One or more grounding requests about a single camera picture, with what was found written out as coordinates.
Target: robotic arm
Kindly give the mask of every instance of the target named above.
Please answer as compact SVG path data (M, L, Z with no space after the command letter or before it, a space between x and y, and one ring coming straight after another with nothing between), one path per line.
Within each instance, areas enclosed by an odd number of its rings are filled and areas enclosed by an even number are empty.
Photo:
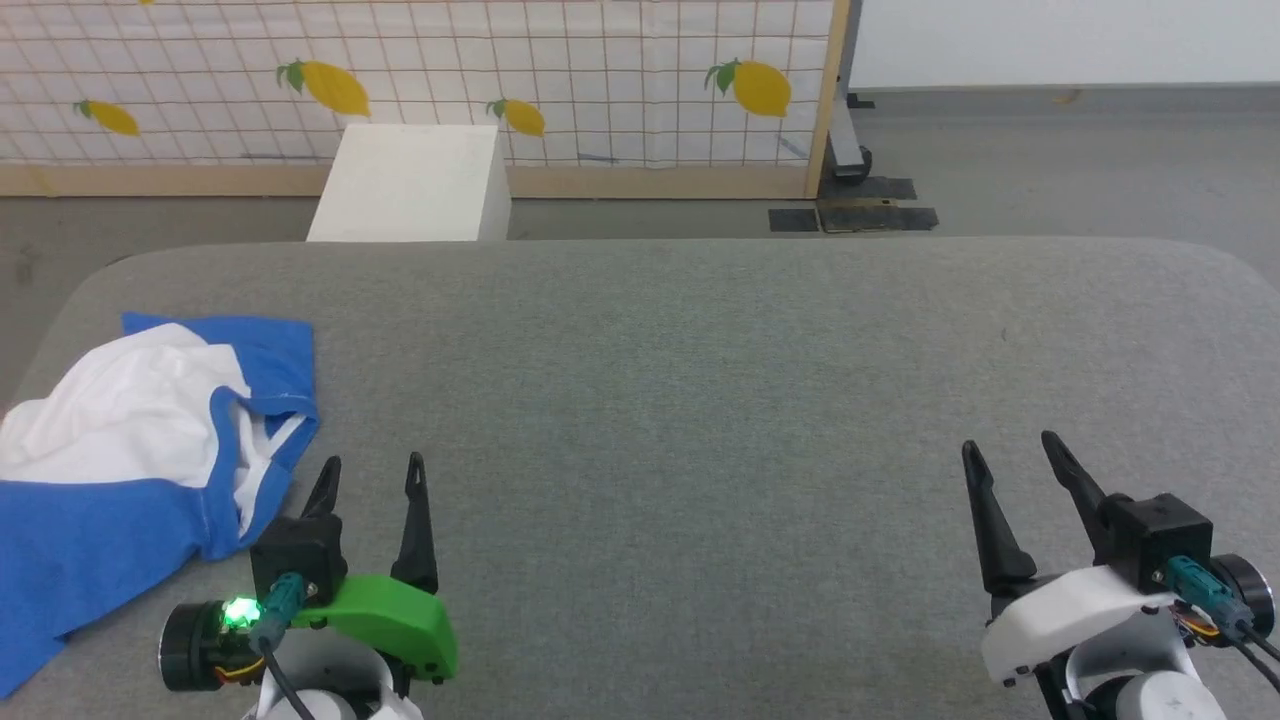
M408 514L390 575L347 577L330 457L302 515L276 518L250 548L256 597L179 605L157 662L170 691L261 684L246 720L421 720L412 679L440 684L458 651L431 539L422 456L410 456ZM285 630L296 629L296 632Z
M1034 678L1053 720L1225 720L1187 652L1206 644L1236 648L1280 691L1245 646L1280 659L1266 639L1276 611L1262 574L1239 556L1211 555L1213 524L1178 497L1105 496L1057 434L1041 439L1084 524L1093 566L1038 577L996 501L982 452L964 443L991 594L982 641L991 679L1014 687Z

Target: gray table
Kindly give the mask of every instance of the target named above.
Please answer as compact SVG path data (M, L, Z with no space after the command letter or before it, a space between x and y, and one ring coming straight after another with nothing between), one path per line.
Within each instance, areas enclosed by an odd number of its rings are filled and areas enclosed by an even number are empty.
M1280 295L1160 241L264 245L134 258L84 283L20 396L123 310L315 324L324 457L353 573L385 571L411 450L431 468L461 674L438 717L1046 717L992 687L960 443L980 442L1042 570L1089 559L1038 433L1106 489L1179 493L1280 577ZM191 565L97 625L6 717L239 717L154 670ZM1277 700L1194 657L1233 717Z

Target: concrete floor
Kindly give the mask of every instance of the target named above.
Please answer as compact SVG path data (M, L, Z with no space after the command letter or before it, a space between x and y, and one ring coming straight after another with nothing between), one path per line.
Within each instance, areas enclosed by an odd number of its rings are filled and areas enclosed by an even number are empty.
M1007 110L890 104L859 117L858 129L876 174L913 178L919 204L937 209L937 236L1184 240L1225 250L1280 287L1276 108ZM808 205L517 201L511 237L768 237L767 210L781 206ZM314 208L296 199L0 200L0 404L93 270L165 247L301 241Z

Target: glowing green light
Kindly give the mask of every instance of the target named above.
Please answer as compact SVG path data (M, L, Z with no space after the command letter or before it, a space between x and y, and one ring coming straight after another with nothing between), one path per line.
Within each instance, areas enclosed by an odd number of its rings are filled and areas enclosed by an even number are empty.
M252 597L237 597L223 609L223 624L228 628L247 628L262 616L262 606Z

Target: white wall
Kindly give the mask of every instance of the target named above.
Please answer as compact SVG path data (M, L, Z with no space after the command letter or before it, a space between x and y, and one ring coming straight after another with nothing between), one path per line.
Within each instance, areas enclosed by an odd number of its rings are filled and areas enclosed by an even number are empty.
M850 90L1280 83L1280 0L863 0Z

